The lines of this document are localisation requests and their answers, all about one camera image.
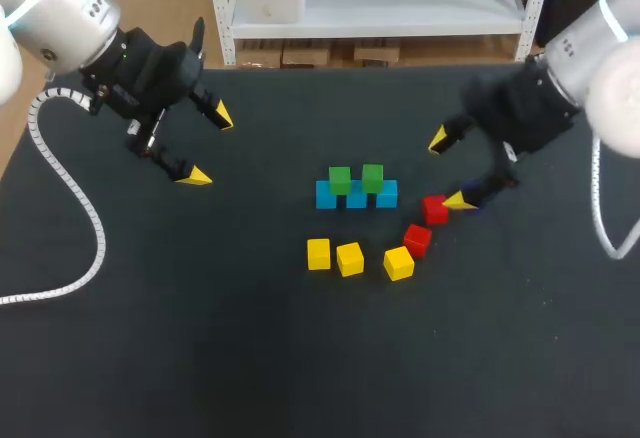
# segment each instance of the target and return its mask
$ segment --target blue block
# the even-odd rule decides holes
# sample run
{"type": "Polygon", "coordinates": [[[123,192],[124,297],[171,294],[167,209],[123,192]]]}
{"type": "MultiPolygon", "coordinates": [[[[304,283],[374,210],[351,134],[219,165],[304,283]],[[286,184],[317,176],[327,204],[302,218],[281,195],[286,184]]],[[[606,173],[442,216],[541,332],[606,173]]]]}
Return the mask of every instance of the blue block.
{"type": "Polygon", "coordinates": [[[335,210],[338,207],[338,197],[332,195],[328,181],[316,181],[316,209],[335,210]]]}
{"type": "Polygon", "coordinates": [[[363,210],[367,207],[367,194],[362,180],[351,180],[351,193],[347,195],[347,208],[363,210]]]}
{"type": "Polygon", "coordinates": [[[398,182],[396,180],[384,180],[382,193],[376,195],[376,208],[398,207],[398,182]]]}

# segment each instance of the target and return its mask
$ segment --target black mat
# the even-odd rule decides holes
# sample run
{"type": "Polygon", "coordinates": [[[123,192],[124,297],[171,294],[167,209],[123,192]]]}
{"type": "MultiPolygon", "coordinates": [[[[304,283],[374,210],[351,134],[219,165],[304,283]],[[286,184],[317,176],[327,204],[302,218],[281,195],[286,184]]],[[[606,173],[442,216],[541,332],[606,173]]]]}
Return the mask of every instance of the black mat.
{"type": "MultiPolygon", "coordinates": [[[[585,123],[522,163],[519,190],[437,229],[413,279],[385,277],[420,198],[488,163],[477,137],[427,153],[459,87],[506,71],[209,73],[236,129],[189,105],[165,129],[206,188],[130,155],[108,111],[47,104],[43,135],[100,213],[107,259],[67,298],[0,308],[2,436],[637,436],[640,249],[614,263],[596,241],[585,123]],[[314,209],[329,165],[365,162],[399,181],[398,210],[314,209]],[[366,273],[308,273],[312,237],[359,241],[366,273]]],[[[619,240],[638,166],[607,153],[603,172],[619,240]]],[[[94,253],[23,137],[0,183],[0,294],[67,284],[94,253]]]]}

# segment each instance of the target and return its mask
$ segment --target shelf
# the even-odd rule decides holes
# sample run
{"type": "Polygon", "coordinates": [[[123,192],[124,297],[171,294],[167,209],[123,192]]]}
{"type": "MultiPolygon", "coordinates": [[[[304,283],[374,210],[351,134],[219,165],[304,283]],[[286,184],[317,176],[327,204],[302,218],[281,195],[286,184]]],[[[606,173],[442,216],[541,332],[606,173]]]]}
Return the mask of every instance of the shelf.
{"type": "Polygon", "coordinates": [[[307,0],[301,22],[246,23],[234,15],[234,38],[363,38],[518,34],[520,0],[307,0]]]}

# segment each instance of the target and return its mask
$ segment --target red cube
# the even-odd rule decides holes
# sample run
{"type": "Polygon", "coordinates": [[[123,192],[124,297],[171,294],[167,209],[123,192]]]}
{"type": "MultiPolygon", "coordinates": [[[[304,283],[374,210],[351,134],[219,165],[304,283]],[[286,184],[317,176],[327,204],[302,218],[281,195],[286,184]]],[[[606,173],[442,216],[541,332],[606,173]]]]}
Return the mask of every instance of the red cube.
{"type": "Polygon", "coordinates": [[[449,223],[449,208],[442,206],[447,199],[444,195],[427,196],[422,200],[424,221],[429,225],[446,225],[449,223]]]}
{"type": "Polygon", "coordinates": [[[404,246],[414,258],[424,258],[427,248],[431,244],[431,230],[421,226],[411,225],[404,235],[404,246]]]}

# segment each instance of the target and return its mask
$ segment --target cube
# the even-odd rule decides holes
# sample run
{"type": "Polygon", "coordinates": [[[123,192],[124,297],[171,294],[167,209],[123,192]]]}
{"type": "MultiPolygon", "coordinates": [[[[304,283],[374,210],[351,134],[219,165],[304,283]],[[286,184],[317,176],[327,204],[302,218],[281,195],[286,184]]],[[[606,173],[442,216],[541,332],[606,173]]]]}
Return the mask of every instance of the cube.
{"type": "Polygon", "coordinates": [[[329,187],[332,195],[348,195],[351,193],[351,168],[348,166],[330,167],[329,187]]]}
{"type": "Polygon", "coordinates": [[[331,269],[331,245],[327,239],[307,240],[309,270],[331,269]]]}
{"type": "Polygon", "coordinates": [[[365,193],[377,195],[384,188],[384,167],[382,165],[362,165],[362,185],[365,193]]]}
{"type": "Polygon", "coordinates": [[[404,246],[394,248],[384,254],[384,269],[387,270],[391,281],[409,278],[413,275],[414,266],[413,258],[404,246]]]}
{"type": "Polygon", "coordinates": [[[376,208],[398,207],[398,182],[385,180],[382,192],[376,195],[376,208]]]}
{"type": "Polygon", "coordinates": [[[331,194],[328,181],[316,181],[316,209],[335,210],[338,199],[331,194]]]}
{"type": "Polygon", "coordinates": [[[449,223],[449,208],[442,205],[446,199],[446,196],[438,195],[427,196],[422,200],[422,213],[427,226],[449,223]]]}
{"type": "Polygon", "coordinates": [[[336,249],[338,268],[343,277],[357,275],[364,271],[364,256],[358,243],[339,246],[336,249]]]}
{"type": "Polygon", "coordinates": [[[431,230],[421,226],[411,225],[404,235],[403,244],[414,258],[424,258],[427,248],[431,244],[431,230]]]}
{"type": "Polygon", "coordinates": [[[367,207],[367,194],[362,189],[362,181],[351,182],[351,193],[347,195],[348,209],[365,209],[367,207]]]}

